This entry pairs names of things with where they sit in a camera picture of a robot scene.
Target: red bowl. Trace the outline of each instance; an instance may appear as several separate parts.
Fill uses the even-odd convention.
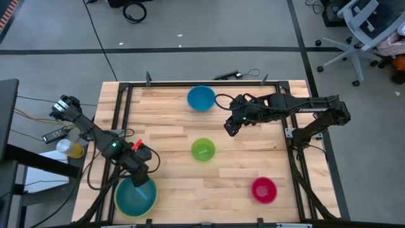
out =
[[[251,186],[253,198],[262,204],[272,203],[277,197],[277,186],[267,177],[259,177]]]

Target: office chair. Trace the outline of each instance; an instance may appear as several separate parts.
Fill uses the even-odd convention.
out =
[[[337,13],[339,17],[344,18],[347,27],[353,33],[352,37],[346,39],[347,44],[333,41],[324,37],[322,38],[323,42],[335,48],[339,48],[343,51],[343,53],[325,63],[323,66],[318,66],[317,68],[318,72],[322,72],[323,67],[336,63],[340,60],[345,61],[347,58],[350,58],[358,77],[358,80],[352,82],[353,86],[360,86],[360,82],[364,81],[359,58],[362,57],[373,60],[371,63],[371,66],[373,67],[378,65],[381,58],[375,55],[378,54],[378,51],[374,48],[384,41],[390,34],[395,32],[398,27],[405,22],[405,12],[403,12],[401,15],[399,15],[399,18],[397,18],[385,30],[378,32],[378,30],[375,30],[375,27],[370,23],[369,17],[375,14],[375,10],[379,6],[379,3],[377,0],[371,0],[363,9],[359,9],[359,7],[356,6],[358,1],[359,0],[352,0]],[[374,38],[369,36],[371,32],[374,32]],[[321,46],[322,41],[317,40],[315,44],[316,46]]]

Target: black tool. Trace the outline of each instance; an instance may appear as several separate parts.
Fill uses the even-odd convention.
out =
[[[241,77],[243,77],[243,75],[238,70],[235,70],[229,73],[224,73],[223,75],[216,76],[213,80],[228,80],[229,77],[240,79]]]
[[[151,159],[151,150],[141,141],[136,144],[126,142],[118,134],[100,129],[82,114],[80,101],[77,98],[62,95],[49,115],[57,120],[75,124],[82,132],[80,133],[82,139],[93,140],[103,157],[114,161],[115,165],[130,173],[135,187],[149,180],[147,175],[149,167],[145,162]]]
[[[232,98],[229,108],[232,115],[226,120],[224,127],[230,136],[235,136],[242,125],[256,125],[281,120],[293,113],[317,113],[318,118],[303,129],[292,131],[294,145],[307,144],[311,137],[323,132],[331,125],[345,125],[351,116],[344,102],[338,96],[327,98],[295,98],[290,94],[274,93],[261,97],[250,94],[239,94]]]
[[[44,134],[42,136],[44,142],[46,144],[51,143],[53,141],[56,141],[58,139],[62,139],[64,137],[66,137],[68,135],[69,130],[67,129],[67,127],[62,127],[58,130],[52,131],[48,134]]]

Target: wooden table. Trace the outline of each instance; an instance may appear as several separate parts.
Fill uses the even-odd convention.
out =
[[[217,106],[207,112],[194,111],[187,105],[186,99],[192,86],[167,84],[133,88],[127,118],[127,128],[135,131],[135,135],[127,140],[136,142],[142,139],[161,157],[159,170],[150,175],[158,187],[158,201],[154,209],[142,218],[128,218],[115,210],[113,223],[144,224],[146,219],[152,219],[154,224],[255,223],[257,218],[264,218],[264,222],[298,222],[281,121],[243,126],[235,137],[229,137],[223,128],[225,120],[231,115],[229,111]],[[211,88],[216,93],[233,97],[245,92],[254,96],[276,92],[275,86],[258,84]],[[293,96],[309,96],[305,81],[291,80],[289,85]],[[105,82],[101,89],[95,123],[102,129],[111,129],[118,86],[119,82]],[[121,108],[117,113],[117,128],[123,123],[126,97],[127,91],[123,91]],[[218,101],[223,106],[230,102],[227,98],[218,98]],[[314,119],[310,113],[296,116],[300,127]],[[207,163],[196,162],[190,154],[191,144],[201,137],[212,140],[216,147],[214,158]],[[314,139],[311,144],[323,147],[321,141]],[[304,154],[313,191],[330,212],[339,217],[324,152],[308,148]],[[92,145],[89,146],[85,165],[91,157]],[[101,156],[94,161],[90,181],[95,186],[101,184],[104,164]],[[150,169],[155,168],[157,158],[153,155],[147,164]],[[271,178],[278,187],[278,196],[269,205],[257,203],[250,194],[251,182],[261,176]],[[97,194],[87,186],[84,177],[80,183],[73,221],[84,214]],[[302,189],[301,194],[306,217],[310,218],[307,197]],[[108,218],[109,198],[110,195],[107,195],[102,220]]]

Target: teal bowl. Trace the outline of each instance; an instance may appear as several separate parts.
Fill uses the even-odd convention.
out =
[[[207,111],[215,103],[215,92],[205,85],[195,86],[189,91],[187,102],[196,111]]]
[[[141,187],[134,187],[131,178],[125,178],[115,190],[114,204],[125,216],[137,218],[149,213],[157,198],[158,189],[152,179]]]

